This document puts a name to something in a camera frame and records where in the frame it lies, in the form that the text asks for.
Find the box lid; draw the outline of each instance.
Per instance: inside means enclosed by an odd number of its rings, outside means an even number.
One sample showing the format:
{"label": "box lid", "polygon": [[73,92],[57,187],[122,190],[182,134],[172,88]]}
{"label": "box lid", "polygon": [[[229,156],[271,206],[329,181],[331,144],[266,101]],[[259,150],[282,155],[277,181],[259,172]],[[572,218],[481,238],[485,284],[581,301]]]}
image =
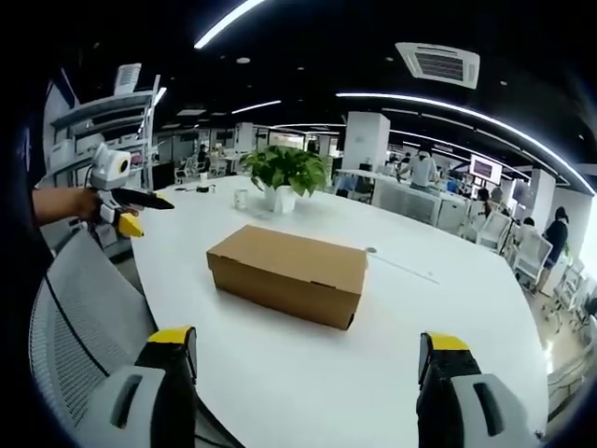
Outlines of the box lid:
{"label": "box lid", "polygon": [[367,266],[364,250],[254,226],[236,231],[208,254],[359,295]]}

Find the green plant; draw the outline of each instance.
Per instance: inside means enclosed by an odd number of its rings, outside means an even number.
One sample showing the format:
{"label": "green plant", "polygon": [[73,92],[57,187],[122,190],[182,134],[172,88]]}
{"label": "green plant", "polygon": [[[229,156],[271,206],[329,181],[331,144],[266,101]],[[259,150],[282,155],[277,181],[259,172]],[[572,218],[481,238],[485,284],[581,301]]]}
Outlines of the green plant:
{"label": "green plant", "polygon": [[324,161],[311,152],[292,147],[267,147],[241,157],[241,166],[251,170],[251,181],[258,189],[278,189],[288,185],[298,196],[326,185]]}

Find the white round table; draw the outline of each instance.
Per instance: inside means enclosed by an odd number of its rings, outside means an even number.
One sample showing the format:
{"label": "white round table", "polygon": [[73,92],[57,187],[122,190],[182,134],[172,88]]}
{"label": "white round table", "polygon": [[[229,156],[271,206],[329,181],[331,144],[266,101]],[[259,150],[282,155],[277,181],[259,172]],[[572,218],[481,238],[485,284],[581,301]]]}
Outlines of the white round table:
{"label": "white round table", "polygon": [[[160,328],[197,329],[197,392],[247,448],[418,446],[420,334],[466,342],[481,370],[520,399],[529,430],[545,430],[546,361],[505,261],[455,236],[363,203],[316,192],[275,216],[242,176],[215,193],[162,194],[133,250]],[[248,189],[248,207],[233,208]],[[348,331],[303,321],[215,289],[205,252],[247,223],[377,250]]]}

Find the computer monitor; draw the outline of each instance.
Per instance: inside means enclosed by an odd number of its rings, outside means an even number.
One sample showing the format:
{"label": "computer monitor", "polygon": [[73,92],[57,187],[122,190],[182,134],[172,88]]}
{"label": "computer monitor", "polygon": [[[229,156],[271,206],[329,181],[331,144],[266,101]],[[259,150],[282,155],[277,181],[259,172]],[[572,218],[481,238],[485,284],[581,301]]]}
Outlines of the computer monitor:
{"label": "computer monitor", "polygon": [[483,159],[482,157],[471,155],[470,165],[468,168],[470,174],[480,177],[481,179],[489,180],[495,185],[499,185],[502,177],[502,165]]}

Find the white flower pot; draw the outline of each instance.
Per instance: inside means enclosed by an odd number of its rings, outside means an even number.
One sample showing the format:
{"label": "white flower pot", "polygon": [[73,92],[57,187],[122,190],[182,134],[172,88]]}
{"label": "white flower pot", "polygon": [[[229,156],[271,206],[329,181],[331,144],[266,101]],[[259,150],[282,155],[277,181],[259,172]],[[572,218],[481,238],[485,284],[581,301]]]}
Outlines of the white flower pot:
{"label": "white flower pot", "polygon": [[278,189],[272,187],[265,188],[265,203],[268,210],[277,215],[290,213],[295,209],[297,202],[297,193],[289,186],[283,185]]}

